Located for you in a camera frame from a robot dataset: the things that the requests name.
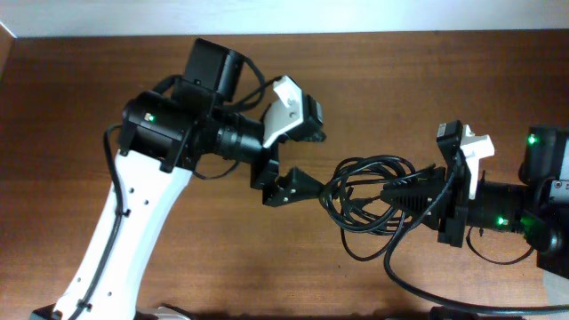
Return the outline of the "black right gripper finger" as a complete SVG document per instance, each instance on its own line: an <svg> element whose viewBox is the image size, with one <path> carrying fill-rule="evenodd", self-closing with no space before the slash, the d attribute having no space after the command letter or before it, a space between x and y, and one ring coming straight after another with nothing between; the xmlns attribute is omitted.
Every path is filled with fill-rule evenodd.
<svg viewBox="0 0 569 320"><path fill-rule="evenodd" d="M380 193L380 200L393 212L403 212L416 218L432 205L443 189L441 180L419 180L401 185L387 185Z"/></svg>
<svg viewBox="0 0 569 320"><path fill-rule="evenodd" d="M403 177L395 179L395 183L416 183L419 180L430 180L437 175L445 176L445 168L443 166L436 166L432 164L426 168L420 169L417 172L409 173Z"/></svg>

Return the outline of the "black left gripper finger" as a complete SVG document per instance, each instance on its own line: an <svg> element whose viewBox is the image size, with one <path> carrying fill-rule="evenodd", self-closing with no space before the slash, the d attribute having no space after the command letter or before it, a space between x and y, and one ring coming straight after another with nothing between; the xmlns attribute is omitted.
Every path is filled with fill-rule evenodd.
<svg viewBox="0 0 569 320"><path fill-rule="evenodd" d="M301 134L296 141L297 142L324 142L326 140L327 136L324 132L322 131L317 131L317 132L310 132L310 133L303 133Z"/></svg>
<svg viewBox="0 0 569 320"><path fill-rule="evenodd" d="M273 205L285 205L316 199L323 188L324 184L322 182L298 167L293 167L284 177L276 179Z"/></svg>

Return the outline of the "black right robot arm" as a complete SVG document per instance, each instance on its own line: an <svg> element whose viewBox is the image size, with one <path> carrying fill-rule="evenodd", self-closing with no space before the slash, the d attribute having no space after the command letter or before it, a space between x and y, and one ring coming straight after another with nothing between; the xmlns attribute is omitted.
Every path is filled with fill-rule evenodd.
<svg viewBox="0 0 569 320"><path fill-rule="evenodd" d="M461 247L471 228L517 233L538 253L537 266L568 276L568 131L535 125L526 137L518 184L492 182L479 171L495 148L456 120L440 124L437 145L445 167L408 182L391 182L380 194L387 204L421 218L437 240Z"/></svg>

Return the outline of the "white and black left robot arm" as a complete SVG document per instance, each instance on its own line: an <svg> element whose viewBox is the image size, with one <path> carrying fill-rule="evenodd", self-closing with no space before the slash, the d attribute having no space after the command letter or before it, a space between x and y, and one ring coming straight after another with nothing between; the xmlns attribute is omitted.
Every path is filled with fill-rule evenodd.
<svg viewBox="0 0 569 320"><path fill-rule="evenodd" d="M235 100L241 71L251 65L200 38L182 74L125 105L118 150L106 153L112 185L83 260L61 297L33 318L182 319L177 308L139 308L137 299L164 222L204 155L249 164L250 185L266 206L318 196L322 184L305 172L280 174L278 147L323 141L321 105L289 76L261 80Z"/></svg>

